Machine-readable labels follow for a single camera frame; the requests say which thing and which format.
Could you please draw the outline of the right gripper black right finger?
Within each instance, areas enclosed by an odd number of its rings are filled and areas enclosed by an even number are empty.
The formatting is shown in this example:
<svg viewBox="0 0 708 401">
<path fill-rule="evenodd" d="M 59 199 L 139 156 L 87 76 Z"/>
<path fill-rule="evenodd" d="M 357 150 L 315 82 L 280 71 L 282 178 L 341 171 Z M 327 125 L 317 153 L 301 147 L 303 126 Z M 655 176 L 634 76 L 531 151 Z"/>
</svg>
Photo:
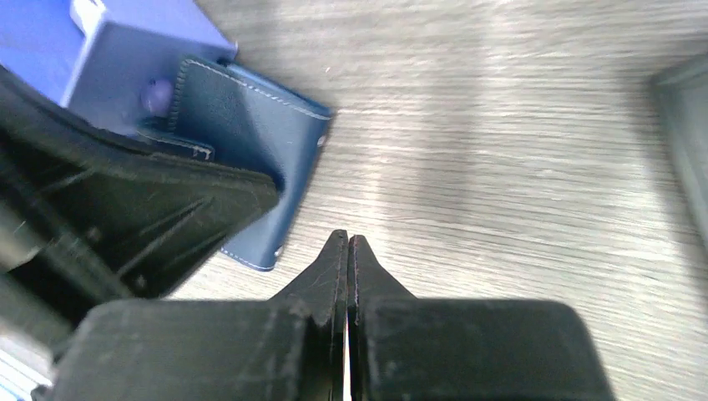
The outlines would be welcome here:
<svg viewBox="0 0 708 401">
<path fill-rule="evenodd" d="M 355 400 L 612 400 L 593 339 L 570 306 L 538 299 L 418 298 L 349 242 Z"/>
</svg>

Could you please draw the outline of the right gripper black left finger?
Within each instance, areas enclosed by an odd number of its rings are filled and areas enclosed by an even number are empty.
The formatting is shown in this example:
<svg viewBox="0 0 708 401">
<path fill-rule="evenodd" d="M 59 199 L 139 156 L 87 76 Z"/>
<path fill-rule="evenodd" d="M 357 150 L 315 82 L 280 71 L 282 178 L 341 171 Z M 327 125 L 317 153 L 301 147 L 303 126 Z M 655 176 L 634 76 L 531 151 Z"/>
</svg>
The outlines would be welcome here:
<svg viewBox="0 0 708 401">
<path fill-rule="evenodd" d="M 36 400 L 340 400 L 348 235 L 264 301 L 92 309 Z"/>
</svg>

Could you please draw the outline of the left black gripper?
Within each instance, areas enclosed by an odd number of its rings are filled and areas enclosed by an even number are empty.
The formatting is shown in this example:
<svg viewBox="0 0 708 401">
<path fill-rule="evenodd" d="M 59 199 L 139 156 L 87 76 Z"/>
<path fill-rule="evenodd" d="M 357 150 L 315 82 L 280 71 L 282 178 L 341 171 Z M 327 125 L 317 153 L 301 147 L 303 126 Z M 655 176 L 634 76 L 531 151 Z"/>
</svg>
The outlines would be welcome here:
<svg viewBox="0 0 708 401">
<path fill-rule="evenodd" d="M 100 303 L 173 290 L 278 197 L 261 173 L 111 145 L 1 71 L 1 315 L 42 345 Z"/>
</svg>

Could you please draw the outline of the blue card holder wallet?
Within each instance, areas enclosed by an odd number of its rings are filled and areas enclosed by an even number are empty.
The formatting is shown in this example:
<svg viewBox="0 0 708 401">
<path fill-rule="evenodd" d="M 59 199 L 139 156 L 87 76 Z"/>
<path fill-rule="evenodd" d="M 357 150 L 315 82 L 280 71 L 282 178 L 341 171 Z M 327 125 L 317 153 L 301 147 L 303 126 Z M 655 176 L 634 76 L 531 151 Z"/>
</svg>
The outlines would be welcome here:
<svg viewBox="0 0 708 401">
<path fill-rule="evenodd" d="M 221 252 L 258 271 L 274 268 L 323 146 L 325 105 L 234 62 L 187 57 L 164 118 L 143 120 L 138 136 L 196 160 L 270 176 L 277 205 L 234 235 Z"/>
</svg>

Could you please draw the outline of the blue three-compartment organizer tray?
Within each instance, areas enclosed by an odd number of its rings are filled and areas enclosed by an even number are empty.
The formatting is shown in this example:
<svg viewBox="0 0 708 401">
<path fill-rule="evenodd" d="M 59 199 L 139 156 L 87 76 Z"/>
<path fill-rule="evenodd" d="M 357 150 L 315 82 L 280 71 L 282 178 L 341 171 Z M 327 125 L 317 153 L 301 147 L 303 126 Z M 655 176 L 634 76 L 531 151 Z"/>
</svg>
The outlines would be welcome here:
<svg viewBox="0 0 708 401">
<path fill-rule="evenodd" d="M 180 60 L 237 46 L 194 1 L 3 1 L 1 65 L 59 106 L 131 135 L 167 110 Z"/>
</svg>

